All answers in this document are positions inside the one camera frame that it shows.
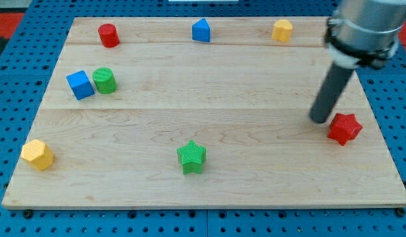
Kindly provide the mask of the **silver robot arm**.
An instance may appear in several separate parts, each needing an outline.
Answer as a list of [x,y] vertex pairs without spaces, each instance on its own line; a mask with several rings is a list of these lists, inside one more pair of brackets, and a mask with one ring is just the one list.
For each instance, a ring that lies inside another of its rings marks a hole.
[[406,0],[344,0],[327,20],[324,42],[344,69],[381,69],[399,46]]

